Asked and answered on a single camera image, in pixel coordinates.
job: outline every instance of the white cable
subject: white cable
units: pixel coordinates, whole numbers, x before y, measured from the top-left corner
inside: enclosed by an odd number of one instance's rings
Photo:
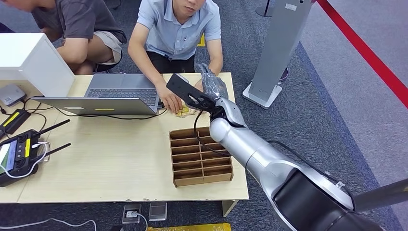
[[[147,220],[146,220],[146,218],[145,218],[142,214],[140,214],[140,213],[138,213],[138,212],[136,212],[136,214],[139,215],[139,216],[141,216],[141,218],[143,218],[144,221],[146,222],[146,229],[145,229],[145,231],[147,231],[148,226],[147,226]]]
[[[35,223],[30,223],[30,224],[25,224],[25,225],[17,225],[17,226],[10,226],[10,227],[0,226],[0,230],[12,230],[12,229],[17,229],[17,228],[22,228],[22,227],[27,227],[27,226],[39,225],[39,224],[43,224],[45,222],[48,222],[50,220],[61,222],[61,223],[65,224],[65,225],[68,225],[68,226],[71,226],[71,227],[79,227],[79,226],[83,226],[83,225],[85,225],[85,224],[87,224],[89,222],[92,222],[93,226],[95,227],[95,231],[97,231],[96,230],[96,222],[94,220],[89,220],[89,221],[84,222],[84,223],[79,224],[79,225],[73,225],[73,224],[70,224],[70,223],[68,223],[66,221],[58,220],[58,219],[55,219],[55,218],[50,218],[50,219],[47,219],[47,220],[43,220],[43,221],[39,221],[39,222],[35,222]]]
[[[27,174],[22,175],[22,176],[12,176],[12,175],[10,175],[9,171],[6,170],[5,167],[3,167],[2,165],[0,165],[0,167],[4,170],[4,172],[7,174],[7,176],[9,176],[9,177],[11,177],[11,178],[23,178],[23,177],[26,177],[26,176],[30,175],[30,174],[33,172],[34,167],[36,166],[36,164],[38,164],[41,160],[43,160],[44,157],[45,157],[45,155],[46,155],[47,152],[48,152],[48,142],[38,142],[38,143],[36,143],[36,144],[33,144],[33,146],[31,146],[31,148],[37,148],[37,147],[40,146],[40,145],[44,145],[44,146],[45,146],[45,148],[44,148],[44,149],[45,149],[44,154],[42,155],[42,157],[41,157],[38,161],[36,161],[36,162],[33,164],[33,166],[31,167],[30,171],[29,171]]]

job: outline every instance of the power outlet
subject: power outlet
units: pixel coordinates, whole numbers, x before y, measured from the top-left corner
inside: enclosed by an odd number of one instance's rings
[[[122,224],[137,224],[140,222],[140,216],[136,216],[135,212],[140,213],[141,204],[125,205],[123,207]]]

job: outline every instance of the glove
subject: glove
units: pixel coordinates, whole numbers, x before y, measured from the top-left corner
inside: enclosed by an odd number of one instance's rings
[[[221,78],[216,77],[207,64],[195,64],[194,69],[197,73],[201,73],[204,94],[208,95],[211,99],[221,97],[228,99],[227,86]]]

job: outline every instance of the yellow package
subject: yellow package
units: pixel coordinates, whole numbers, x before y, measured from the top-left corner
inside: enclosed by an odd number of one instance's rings
[[[191,225],[155,229],[149,227],[148,231],[231,231],[231,226],[228,223],[223,223],[223,224]]]
[[[183,103],[182,106],[183,106],[183,108],[182,108],[180,111],[178,111],[179,113],[177,113],[176,116],[178,116],[178,117],[186,117],[186,116],[194,115],[194,114],[195,114],[195,112],[196,112],[195,109],[188,108],[188,107],[186,106],[186,104],[184,104],[184,103]]]

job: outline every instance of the shirt pocket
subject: shirt pocket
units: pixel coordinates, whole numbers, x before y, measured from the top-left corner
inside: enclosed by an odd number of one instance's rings
[[[191,33],[189,33],[189,35],[184,36],[181,41],[181,50],[189,51],[195,49],[200,43],[202,34],[202,31],[192,31]]]

